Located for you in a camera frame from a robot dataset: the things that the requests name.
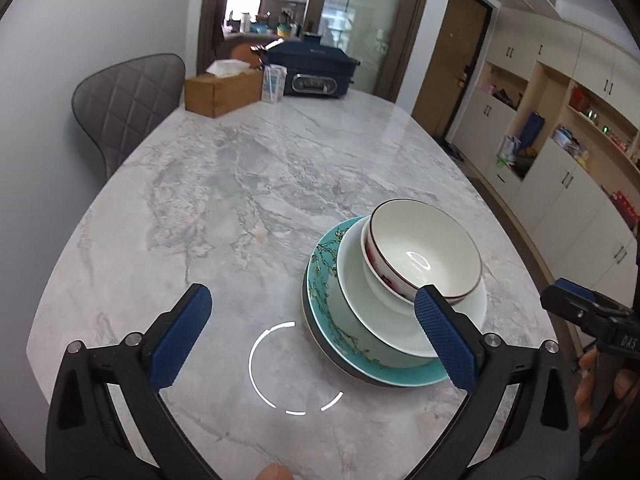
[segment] marble table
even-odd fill
[[[223,478],[253,479],[271,462],[305,480],[404,478],[464,393],[449,380],[401,389],[347,375],[308,332],[300,292],[321,235],[394,197],[431,203],[472,235],[488,289],[485,332],[535,347],[554,337],[494,215],[394,104],[352,90],[342,100],[256,103],[216,120],[178,109],[108,181],[50,277],[27,348],[43,393],[50,399],[70,341],[104,346],[144,332],[199,282],[214,312],[161,395]],[[254,355],[255,382],[273,409],[252,387],[248,358],[264,330],[291,321]],[[477,457],[495,442],[508,397]],[[130,421],[126,428],[133,432]]]

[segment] teal plate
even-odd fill
[[[377,339],[347,304],[336,269],[340,241],[362,217],[352,218],[327,232],[311,255],[306,294],[313,319],[324,339],[348,365],[365,376],[391,386],[426,386],[447,378],[439,359],[414,357]]]

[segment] metal screw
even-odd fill
[[[484,342],[489,346],[497,347],[502,343],[502,339],[500,339],[500,336],[497,334],[487,334],[484,336]]]
[[[79,352],[81,348],[82,348],[81,342],[72,341],[71,343],[68,344],[68,346],[66,346],[66,351],[69,352],[70,354],[75,354]]]
[[[142,341],[142,334],[132,332],[124,338],[124,344],[127,346],[138,346]]]
[[[558,346],[558,343],[556,343],[555,341],[545,341],[545,349],[547,352],[551,352],[552,354],[556,354],[558,353],[558,350],[560,349],[560,347]]]

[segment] cabinet handle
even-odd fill
[[[622,263],[622,260],[624,260],[624,259],[626,258],[626,255],[627,255],[627,254],[628,254],[628,252],[626,252],[626,250],[625,250],[625,253],[624,253],[622,256],[620,256],[620,259],[619,259],[619,260],[617,260],[617,262],[616,262],[616,263],[617,263],[617,264],[621,264],[621,263]]]

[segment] gray upholstered chair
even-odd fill
[[[78,85],[71,107],[100,149],[107,178],[178,107],[184,70],[179,56],[157,54],[111,66]]]

